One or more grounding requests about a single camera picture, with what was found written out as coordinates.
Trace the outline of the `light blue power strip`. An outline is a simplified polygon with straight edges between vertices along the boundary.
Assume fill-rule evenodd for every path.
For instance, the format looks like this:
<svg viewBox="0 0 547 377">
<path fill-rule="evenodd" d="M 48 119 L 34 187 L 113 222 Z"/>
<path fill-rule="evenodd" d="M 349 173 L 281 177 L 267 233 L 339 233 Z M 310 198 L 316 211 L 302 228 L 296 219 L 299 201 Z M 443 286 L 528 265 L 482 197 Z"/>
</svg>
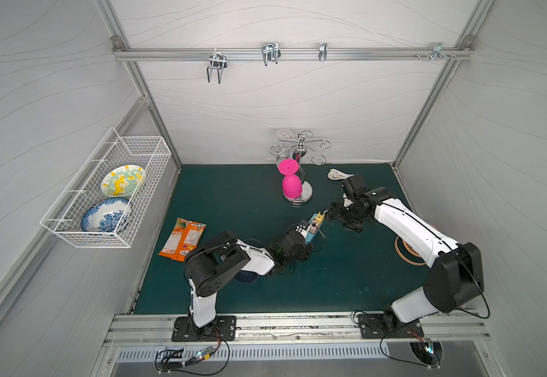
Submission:
<svg viewBox="0 0 547 377">
<path fill-rule="evenodd" d="M 322 227 L 324 221 L 325 214 L 322 212 L 318 212 L 312 216 L 306 231 L 306 243 L 311 243 L 313 241 L 314 237 L 316 237 L 316 235 L 320 232 L 320 228 Z"/>
</svg>

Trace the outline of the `yellow USB charger plug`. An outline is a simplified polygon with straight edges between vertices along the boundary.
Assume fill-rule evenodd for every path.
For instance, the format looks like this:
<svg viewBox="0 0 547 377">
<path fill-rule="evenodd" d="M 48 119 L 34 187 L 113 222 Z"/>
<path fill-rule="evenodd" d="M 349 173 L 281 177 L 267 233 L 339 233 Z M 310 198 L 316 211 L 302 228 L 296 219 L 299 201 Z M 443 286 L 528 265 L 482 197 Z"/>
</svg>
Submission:
<svg viewBox="0 0 547 377">
<path fill-rule="evenodd" d="M 325 213 L 317 213 L 314 222 L 317 224 L 317 226 L 321 226 L 325 220 Z"/>
</svg>

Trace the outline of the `pink USB charger plug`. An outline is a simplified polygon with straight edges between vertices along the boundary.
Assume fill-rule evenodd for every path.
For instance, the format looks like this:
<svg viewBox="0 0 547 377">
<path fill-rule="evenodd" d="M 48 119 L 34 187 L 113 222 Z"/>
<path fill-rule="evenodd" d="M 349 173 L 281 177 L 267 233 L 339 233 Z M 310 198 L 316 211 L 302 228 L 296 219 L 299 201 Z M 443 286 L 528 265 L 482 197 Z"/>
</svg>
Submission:
<svg viewBox="0 0 547 377">
<path fill-rule="evenodd" d="M 317 222 L 313 222 L 309 225 L 309 228 L 307 230 L 310 234 L 316 234 L 319 231 L 319 224 Z"/>
</svg>

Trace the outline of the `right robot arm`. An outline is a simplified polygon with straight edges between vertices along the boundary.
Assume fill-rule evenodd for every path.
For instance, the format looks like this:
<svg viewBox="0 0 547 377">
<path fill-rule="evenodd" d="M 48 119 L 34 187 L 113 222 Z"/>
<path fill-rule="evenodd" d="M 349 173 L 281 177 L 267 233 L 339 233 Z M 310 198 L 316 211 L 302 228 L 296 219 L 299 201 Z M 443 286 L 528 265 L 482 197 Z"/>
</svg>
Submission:
<svg viewBox="0 0 547 377">
<path fill-rule="evenodd" d="M 364 221 L 375 220 L 405 241 L 430 269 L 421 287 L 394 300 L 385 309 L 381 320 L 385 331 L 394 331 L 436 313 L 459 310 L 472 314 L 463 305 L 484 297 L 479 248 L 439 232 L 389 189 L 369 188 L 359 174 L 331 169 L 328 178 L 341 181 L 344 195 L 342 203 L 331 204 L 327 218 L 336 219 L 355 232 L 362 231 Z"/>
</svg>

